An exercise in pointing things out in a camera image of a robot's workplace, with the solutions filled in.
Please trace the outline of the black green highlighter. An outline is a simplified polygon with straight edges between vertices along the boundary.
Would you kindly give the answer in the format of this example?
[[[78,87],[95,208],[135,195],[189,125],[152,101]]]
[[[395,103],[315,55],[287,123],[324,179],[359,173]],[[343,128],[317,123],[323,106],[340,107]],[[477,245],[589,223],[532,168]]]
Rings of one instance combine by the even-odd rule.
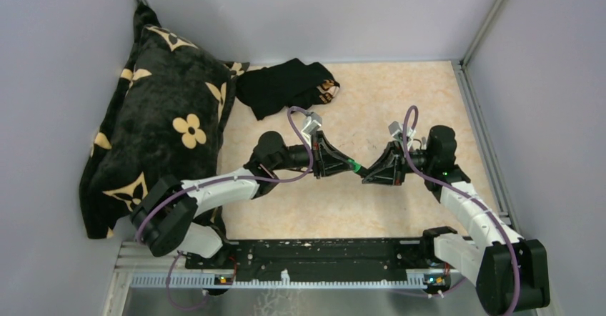
[[[350,169],[355,174],[357,174],[358,176],[360,176],[361,178],[365,178],[368,175],[367,168],[365,168],[364,166],[362,166],[360,163],[356,162],[353,159],[348,159],[347,162],[348,162],[348,165],[350,166]]]

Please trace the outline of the green small cap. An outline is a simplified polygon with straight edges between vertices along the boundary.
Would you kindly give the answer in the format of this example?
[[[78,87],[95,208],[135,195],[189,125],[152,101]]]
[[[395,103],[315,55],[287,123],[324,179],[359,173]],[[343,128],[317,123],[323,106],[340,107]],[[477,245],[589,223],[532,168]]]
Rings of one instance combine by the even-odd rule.
[[[353,159],[349,159],[348,163],[353,172],[358,172],[361,168],[361,165],[359,163],[355,162]]]

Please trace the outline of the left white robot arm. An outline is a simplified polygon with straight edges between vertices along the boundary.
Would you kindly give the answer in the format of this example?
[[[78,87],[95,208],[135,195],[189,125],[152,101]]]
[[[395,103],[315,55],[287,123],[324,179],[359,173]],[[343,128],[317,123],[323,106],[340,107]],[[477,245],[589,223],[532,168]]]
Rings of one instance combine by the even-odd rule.
[[[321,131],[290,147],[278,132],[265,132],[240,169],[207,179],[160,179],[130,215],[136,239],[155,257],[177,251],[199,255],[212,268],[223,267],[229,259],[223,231],[197,224],[195,218],[225,204],[268,194],[282,183],[275,171],[283,169],[302,169],[315,177],[348,171],[367,176],[365,168],[333,148]]]

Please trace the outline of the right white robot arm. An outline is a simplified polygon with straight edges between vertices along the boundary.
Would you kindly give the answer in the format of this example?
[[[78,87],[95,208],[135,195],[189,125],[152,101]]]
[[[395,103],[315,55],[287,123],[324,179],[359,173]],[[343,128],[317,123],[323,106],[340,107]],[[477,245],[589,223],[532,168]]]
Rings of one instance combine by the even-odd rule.
[[[412,149],[415,130],[399,122],[389,126],[392,142],[369,168],[365,184],[399,186],[418,173],[436,200],[464,227],[470,241],[453,229],[428,229],[419,258],[428,267],[447,263],[470,281],[490,315],[546,307],[551,302],[547,250],[505,224],[478,195],[456,163],[455,131],[433,126],[421,149]]]

